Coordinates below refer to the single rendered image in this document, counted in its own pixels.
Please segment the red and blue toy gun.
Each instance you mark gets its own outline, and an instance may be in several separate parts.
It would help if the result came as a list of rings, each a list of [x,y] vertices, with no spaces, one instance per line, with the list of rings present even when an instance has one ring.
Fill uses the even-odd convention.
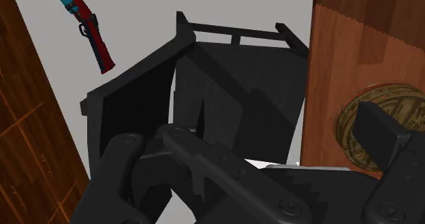
[[[65,9],[79,22],[80,34],[86,37],[91,45],[101,74],[110,71],[114,62],[101,38],[97,17],[83,0],[60,0]]]

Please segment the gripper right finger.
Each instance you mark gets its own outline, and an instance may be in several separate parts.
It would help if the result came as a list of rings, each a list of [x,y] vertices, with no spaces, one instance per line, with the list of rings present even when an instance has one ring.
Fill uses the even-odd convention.
[[[425,224],[425,131],[405,129],[373,102],[358,106],[354,138],[383,173],[363,224]]]

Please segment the brown wooden furniture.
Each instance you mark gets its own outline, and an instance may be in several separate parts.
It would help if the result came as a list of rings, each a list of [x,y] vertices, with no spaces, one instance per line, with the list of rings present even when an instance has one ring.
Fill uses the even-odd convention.
[[[301,164],[351,167],[334,117],[357,91],[391,81],[425,93],[425,0],[313,0]]]

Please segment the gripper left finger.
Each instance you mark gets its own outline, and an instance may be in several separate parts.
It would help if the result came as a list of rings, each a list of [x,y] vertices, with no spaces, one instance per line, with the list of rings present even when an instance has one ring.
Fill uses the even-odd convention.
[[[309,205],[220,144],[180,125],[113,137],[70,224],[157,224],[172,194],[199,224],[313,224]]]

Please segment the black angular frame stand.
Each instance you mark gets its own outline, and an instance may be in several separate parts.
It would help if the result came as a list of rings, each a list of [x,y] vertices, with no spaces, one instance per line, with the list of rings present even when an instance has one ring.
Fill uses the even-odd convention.
[[[178,12],[173,39],[81,102],[91,173],[113,136],[150,139],[170,122],[244,159],[285,163],[308,52],[281,23],[275,32],[255,31],[191,23]]]

